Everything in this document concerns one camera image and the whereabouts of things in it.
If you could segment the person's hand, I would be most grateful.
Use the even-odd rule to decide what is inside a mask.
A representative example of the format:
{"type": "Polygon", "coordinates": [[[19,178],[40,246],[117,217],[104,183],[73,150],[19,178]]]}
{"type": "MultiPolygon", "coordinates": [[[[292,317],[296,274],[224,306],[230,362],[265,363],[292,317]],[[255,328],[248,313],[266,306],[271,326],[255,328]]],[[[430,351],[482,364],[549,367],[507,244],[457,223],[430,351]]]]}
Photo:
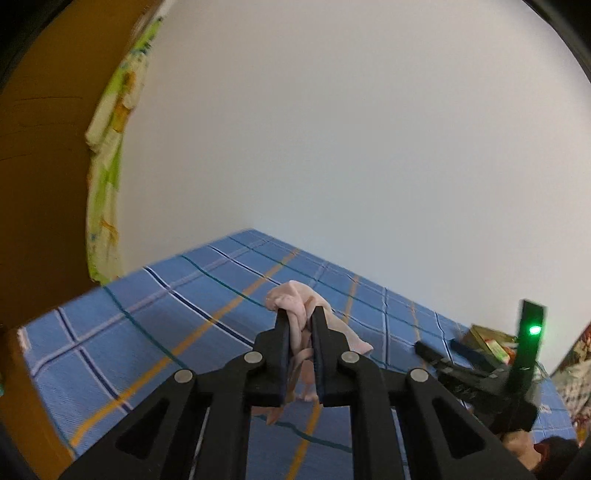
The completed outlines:
{"type": "Polygon", "coordinates": [[[518,430],[507,433],[503,436],[502,443],[530,471],[542,461],[542,454],[535,449],[529,432],[518,430]]]}

